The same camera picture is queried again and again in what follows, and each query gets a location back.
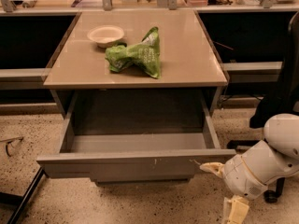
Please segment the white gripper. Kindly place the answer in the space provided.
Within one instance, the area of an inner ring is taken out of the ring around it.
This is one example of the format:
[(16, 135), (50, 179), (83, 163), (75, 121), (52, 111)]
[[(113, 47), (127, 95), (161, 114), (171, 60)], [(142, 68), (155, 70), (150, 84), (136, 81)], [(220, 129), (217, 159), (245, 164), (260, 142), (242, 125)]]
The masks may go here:
[(258, 198), (268, 189), (267, 185), (252, 174), (241, 155), (235, 155), (225, 164), (220, 162), (203, 163), (200, 165), (200, 169), (223, 178), (227, 187), (234, 194), (231, 199), (224, 198), (221, 224), (243, 224), (249, 211), (248, 200)]

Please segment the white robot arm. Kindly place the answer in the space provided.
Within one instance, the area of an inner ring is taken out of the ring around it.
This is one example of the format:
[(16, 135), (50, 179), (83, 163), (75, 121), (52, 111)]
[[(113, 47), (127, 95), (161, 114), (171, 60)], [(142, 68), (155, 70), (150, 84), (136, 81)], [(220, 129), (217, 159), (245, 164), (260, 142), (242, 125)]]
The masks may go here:
[(226, 163), (200, 165), (201, 170), (222, 178), (234, 194), (224, 199), (221, 224), (243, 224), (251, 200), (265, 193), (279, 178), (299, 172), (299, 117), (275, 115), (265, 123), (263, 134), (265, 140)]

